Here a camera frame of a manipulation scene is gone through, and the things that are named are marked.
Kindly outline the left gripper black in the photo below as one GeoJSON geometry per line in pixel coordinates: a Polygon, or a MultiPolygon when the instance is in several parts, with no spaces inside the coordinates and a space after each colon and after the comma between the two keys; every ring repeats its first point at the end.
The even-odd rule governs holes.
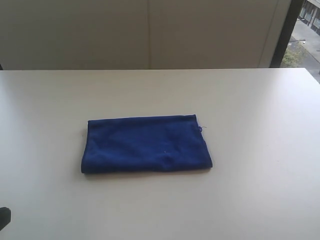
{"type": "Polygon", "coordinates": [[[11,222],[11,213],[8,207],[0,208],[0,229],[3,229],[11,222]]]}

